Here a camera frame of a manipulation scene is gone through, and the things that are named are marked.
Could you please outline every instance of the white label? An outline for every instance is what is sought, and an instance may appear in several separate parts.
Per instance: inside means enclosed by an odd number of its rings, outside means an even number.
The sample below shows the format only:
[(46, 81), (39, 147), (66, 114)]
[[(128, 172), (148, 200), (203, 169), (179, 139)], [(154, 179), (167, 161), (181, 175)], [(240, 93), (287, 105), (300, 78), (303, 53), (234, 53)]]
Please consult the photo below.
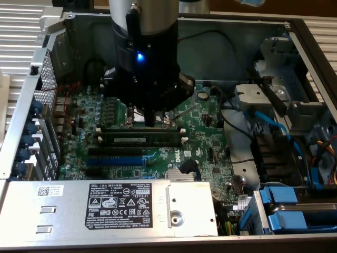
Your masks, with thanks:
[(239, 200), (237, 201), (238, 209), (244, 210), (246, 206), (248, 206), (249, 200), (248, 195), (240, 195)]
[(39, 186), (38, 197), (60, 197), (63, 195), (63, 186)]
[(176, 151), (174, 151), (174, 153), (175, 153), (175, 162), (181, 162), (181, 160), (180, 160), (180, 151), (176, 150)]
[(136, 190), (136, 195), (150, 194), (150, 190)]
[(192, 153), (190, 152), (190, 150), (185, 150), (185, 151), (184, 151), (184, 156), (185, 156), (185, 157), (191, 157), (191, 156), (192, 156)]
[(115, 138), (115, 142), (146, 142), (146, 138)]

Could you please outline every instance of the mesh vent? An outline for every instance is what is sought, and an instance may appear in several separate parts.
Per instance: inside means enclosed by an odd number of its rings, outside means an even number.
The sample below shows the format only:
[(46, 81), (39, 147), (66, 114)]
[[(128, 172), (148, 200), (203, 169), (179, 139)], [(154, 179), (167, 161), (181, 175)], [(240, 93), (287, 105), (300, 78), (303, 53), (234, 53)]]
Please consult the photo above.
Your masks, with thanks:
[(58, 140), (55, 127), (52, 121), (54, 104), (56, 100), (57, 83), (49, 52), (47, 52), (43, 61), (43, 67), (41, 71), (41, 81), (42, 81), (41, 91), (35, 91), (34, 97), (41, 103), (49, 105), (50, 112), (48, 113), (48, 116), (45, 118), (45, 121), (56, 154), (54, 162), (57, 163), (57, 159), (60, 156), (61, 149), (60, 149), (60, 142)]
[(48, 104), (51, 111), (54, 109), (54, 102), (56, 99), (56, 78), (52, 66), (51, 57), (47, 52), (41, 71), (42, 91), (35, 91), (34, 97), (43, 104)]

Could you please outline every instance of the motherboard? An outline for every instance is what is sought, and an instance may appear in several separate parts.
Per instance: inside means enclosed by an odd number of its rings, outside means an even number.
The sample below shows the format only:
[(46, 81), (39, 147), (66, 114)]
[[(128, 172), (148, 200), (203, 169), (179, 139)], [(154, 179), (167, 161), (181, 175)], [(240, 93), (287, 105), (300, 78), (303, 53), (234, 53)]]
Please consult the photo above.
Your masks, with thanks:
[(175, 110), (157, 116), (144, 128), (141, 112), (116, 98), (105, 98), (90, 86), (71, 97), (72, 124), (61, 140), (59, 180), (170, 179), (194, 181), (181, 174), (187, 160), (198, 163), (202, 181), (217, 200), (235, 201), (232, 165), (216, 96), (197, 84), (194, 95)]

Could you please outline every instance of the warning label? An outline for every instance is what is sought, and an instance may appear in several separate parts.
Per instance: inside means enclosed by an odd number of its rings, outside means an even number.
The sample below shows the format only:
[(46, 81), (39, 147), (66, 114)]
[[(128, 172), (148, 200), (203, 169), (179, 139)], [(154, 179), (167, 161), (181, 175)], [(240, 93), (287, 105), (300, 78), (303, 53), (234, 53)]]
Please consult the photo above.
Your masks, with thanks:
[(151, 184), (90, 184), (85, 226), (90, 230), (152, 228)]

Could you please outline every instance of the silver metal panel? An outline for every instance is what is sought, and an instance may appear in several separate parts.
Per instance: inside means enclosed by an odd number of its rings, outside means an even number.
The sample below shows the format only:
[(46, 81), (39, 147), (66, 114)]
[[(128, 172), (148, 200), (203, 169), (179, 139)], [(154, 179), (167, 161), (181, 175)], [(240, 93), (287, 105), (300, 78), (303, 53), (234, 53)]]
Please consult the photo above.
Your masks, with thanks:
[(201, 0), (198, 2), (180, 2), (179, 3), (180, 13), (196, 13), (196, 14), (209, 14), (210, 4), (209, 0)]
[[(89, 230), (85, 224), (91, 183), (151, 183), (153, 228)], [(63, 185), (63, 195), (38, 197), (39, 186)], [(20, 194), (22, 208), (13, 208)], [(169, 180), (10, 182), (0, 216), (1, 248), (38, 245), (104, 245), (135, 239), (217, 236), (210, 185), (207, 182), (174, 183)], [(42, 207), (55, 212), (41, 213)], [(184, 217), (181, 226), (170, 221), (174, 212)], [(20, 229), (10, 217), (16, 217)], [(36, 233), (39, 227), (50, 233)]]
[(110, 0), (114, 22), (127, 31), (125, 16), (133, 3), (141, 9), (142, 34), (155, 34), (169, 28), (179, 15), (179, 0)]

